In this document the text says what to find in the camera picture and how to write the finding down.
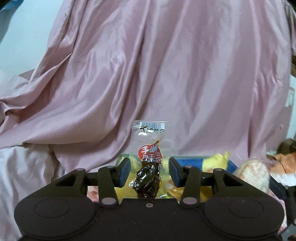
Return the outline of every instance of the barcode label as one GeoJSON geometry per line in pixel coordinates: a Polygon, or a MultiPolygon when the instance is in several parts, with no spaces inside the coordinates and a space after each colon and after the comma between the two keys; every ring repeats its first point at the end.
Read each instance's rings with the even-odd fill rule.
{"type": "Polygon", "coordinates": [[[162,122],[140,122],[140,126],[146,126],[148,130],[165,131],[165,123],[162,122]]]}

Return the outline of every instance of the pink fabric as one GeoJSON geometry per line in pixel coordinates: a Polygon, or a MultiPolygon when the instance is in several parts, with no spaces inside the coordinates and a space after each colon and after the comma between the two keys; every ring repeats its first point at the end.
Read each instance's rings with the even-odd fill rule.
{"type": "Polygon", "coordinates": [[[89,171],[148,119],[171,123],[172,154],[240,165],[265,154],[290,59],[281,1],[67,0],[27,88],[0,98],[0,148],[53,144],[89,171]]]}

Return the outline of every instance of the blue object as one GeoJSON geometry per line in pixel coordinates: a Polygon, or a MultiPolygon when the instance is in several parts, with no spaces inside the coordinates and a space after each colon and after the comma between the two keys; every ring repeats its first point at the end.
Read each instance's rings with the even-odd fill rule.
{"type": "MultiPolygon", "coordinates": [[[[202,162],[203,160],[207,158],[207,157],[186,157],[186,158],[182,158],[182,157],[175,157],[175,159],[177,160],[177,162],[183,167],[183,166],[193,166],[193,167],[197,167],[198,169],[200,169],[202,171],[202,162]]],[[[228,162],[228,167],[227,170],[229,173],[234,173],[234,171],[237,169],[237,166],[229,160],[228,162]]]]}
{"type": "Polygon", "coordinates": [[[10,0],[2,9],[0,9],[0,12],[2,10],[6,9],[15,9],[18,8],[24,0],[10,0]]]}

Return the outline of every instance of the yellow object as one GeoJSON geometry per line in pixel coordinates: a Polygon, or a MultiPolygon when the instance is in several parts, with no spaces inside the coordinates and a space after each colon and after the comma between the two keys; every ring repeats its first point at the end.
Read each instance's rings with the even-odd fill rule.
{"type": "Polygon", "coordinates": [[[224,156],[221,154],[216,154],[214,156],[204,159],[202,162],[202,171],[207,172],[215,168],[222,168],[226,170],[228,167],[228,161],[229,161],[228,157],[229,157],[229,152],[226,151],[224,156]]]}

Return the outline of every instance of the satin fabric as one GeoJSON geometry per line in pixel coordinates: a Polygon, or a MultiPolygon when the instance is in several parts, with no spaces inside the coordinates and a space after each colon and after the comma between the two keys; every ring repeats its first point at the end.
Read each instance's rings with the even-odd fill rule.
{"type": "Polygon", "coordinates": [[[239,166],[265,155],[290,42],[279,0],[66,0],[26,88],[0,98],[0,148],[52,144],[66,171],[94,171],[129,150],[134,120],[160,120],[172,155],[239,166]]]}

